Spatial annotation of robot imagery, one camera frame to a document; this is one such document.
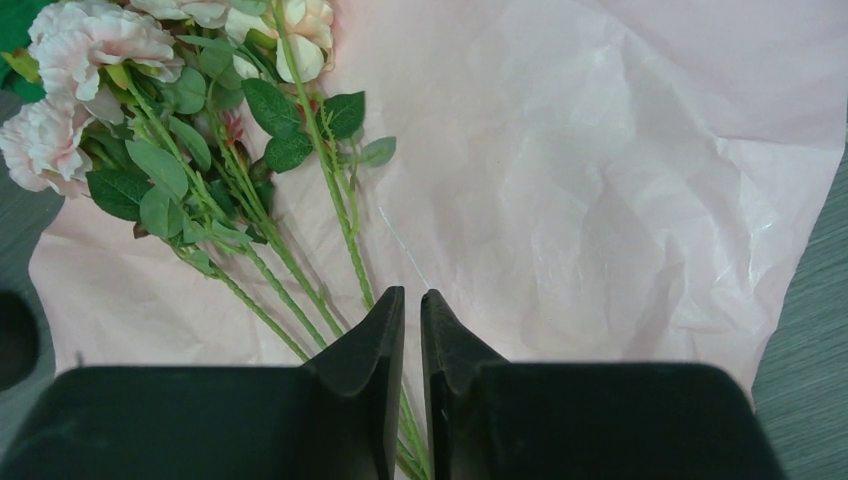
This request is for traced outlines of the pink paper bouquet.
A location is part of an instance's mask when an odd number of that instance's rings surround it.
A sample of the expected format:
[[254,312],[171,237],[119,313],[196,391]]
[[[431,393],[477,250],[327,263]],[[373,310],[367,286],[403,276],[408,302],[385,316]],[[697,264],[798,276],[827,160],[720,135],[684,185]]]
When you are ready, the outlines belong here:
[[360,248],[512,360],[685,360],[750,391],[845,148],[843,1],[337,1]]

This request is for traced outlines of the peach rose stem with bud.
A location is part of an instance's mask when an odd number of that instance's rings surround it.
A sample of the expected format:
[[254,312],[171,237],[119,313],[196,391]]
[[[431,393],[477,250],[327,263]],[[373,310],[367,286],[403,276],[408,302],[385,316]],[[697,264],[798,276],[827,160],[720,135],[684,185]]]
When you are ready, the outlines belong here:
[[[227,26],[242,30],[262,45],[273,44],[278,74],[305,109],[305,129],[312,137],[337,220],[367,308],[376,304],[357,242],[360,232],[356,197],[357,170],[368,147],[360,145],[365,120],[365,93],[326,97],[315,81],[334,66],[332,25],[335,13],[327,1],[264,1],[264,11],[243,20],[229,16]],[[277,33],[269,40],[270,29]]]

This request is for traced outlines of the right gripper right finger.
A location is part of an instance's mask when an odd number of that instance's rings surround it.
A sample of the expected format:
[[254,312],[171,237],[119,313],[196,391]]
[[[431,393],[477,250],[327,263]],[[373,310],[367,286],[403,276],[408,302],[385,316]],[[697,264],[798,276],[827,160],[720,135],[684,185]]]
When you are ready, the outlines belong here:
[[517,363],[421,301],[437,479],[781,479],[751,405],[699,363]]

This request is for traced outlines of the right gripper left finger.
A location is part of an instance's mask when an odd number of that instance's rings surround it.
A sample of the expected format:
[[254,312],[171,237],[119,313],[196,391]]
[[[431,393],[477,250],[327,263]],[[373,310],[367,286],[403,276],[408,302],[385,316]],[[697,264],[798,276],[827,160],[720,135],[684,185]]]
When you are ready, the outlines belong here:
[[298,367],[86,367],[40,396],[5,479],[391,479],[404,290]]

